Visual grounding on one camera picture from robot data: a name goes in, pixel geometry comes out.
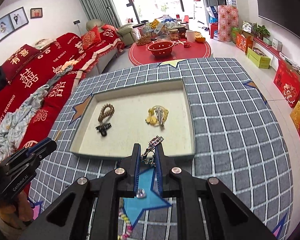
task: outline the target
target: black hair clip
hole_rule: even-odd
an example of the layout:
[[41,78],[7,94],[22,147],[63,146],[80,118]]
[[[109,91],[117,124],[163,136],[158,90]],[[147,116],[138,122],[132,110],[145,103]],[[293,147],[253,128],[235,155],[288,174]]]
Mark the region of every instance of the black hair clip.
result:
[[96,129],[99,131],[99,133],[101,133],[101,135],[104,137],[104,136],[107,136],[107,130],[111,127],[111,124],[110,123],[106,123],[106,124],[103,124],[103,125],[99,125],[96,127]]

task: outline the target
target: checkered tablecloth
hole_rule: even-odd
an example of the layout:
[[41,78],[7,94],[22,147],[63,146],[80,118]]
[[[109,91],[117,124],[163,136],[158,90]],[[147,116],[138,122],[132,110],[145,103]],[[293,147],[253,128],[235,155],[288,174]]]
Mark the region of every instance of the checkered tablecloth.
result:
[[[176,68],[149,64],[83,80],[49,134],[53,138],[63,130],[57,150],[37,170],[30,197],[47,208],[77,178],[99,178],[117,166],[117,160],[86,159],[68,151],[80,121],[71,122],[73,106],[90,94],[180,78],[192,112],[195,157],[178,165],[199,178],[220,178],[270,230],[287,214],[280,234],[284,239],[293,198],[288,150],[272,110],[234,58],[188,59]],[[177,238],[176,202],[168,201],[172,207],[144,212],[131,239]]]

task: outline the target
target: crumpled blanket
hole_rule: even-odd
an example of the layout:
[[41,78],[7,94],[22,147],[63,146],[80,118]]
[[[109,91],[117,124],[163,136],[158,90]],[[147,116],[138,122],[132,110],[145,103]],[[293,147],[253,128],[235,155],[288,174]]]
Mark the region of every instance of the crumpled blanket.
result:
[[41,108],[49,90],[62,76],[73,69],[73,65],[66,66],[60,73],[51,78],[47,84],[39,87],[14,113],[6,113],[0,124],[0,161],[16,152],[31,119]]

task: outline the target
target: yellow hair clip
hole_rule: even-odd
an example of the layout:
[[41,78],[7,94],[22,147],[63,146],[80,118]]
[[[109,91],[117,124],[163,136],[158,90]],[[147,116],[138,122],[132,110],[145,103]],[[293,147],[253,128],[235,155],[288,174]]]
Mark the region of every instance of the yellow hair clip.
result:
[[149,116],[146,118],[146,122],[150,125],[159,124],[164,127],[164,123],[167,120],[169,111],[162,106],[154,106],[148,110]]

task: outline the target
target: potted plant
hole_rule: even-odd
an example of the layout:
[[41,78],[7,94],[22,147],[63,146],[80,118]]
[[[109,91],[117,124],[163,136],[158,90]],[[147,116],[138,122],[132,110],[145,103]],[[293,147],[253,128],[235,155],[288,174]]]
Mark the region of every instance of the potted plant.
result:
[[267,28],[264,25],[260,26],[255,23],[255,24],[253,24],[253,30],[257,34],[259,39],[261,39],[262,41],[263,41],[263,37],[270,36],[270,32],[267,30]]

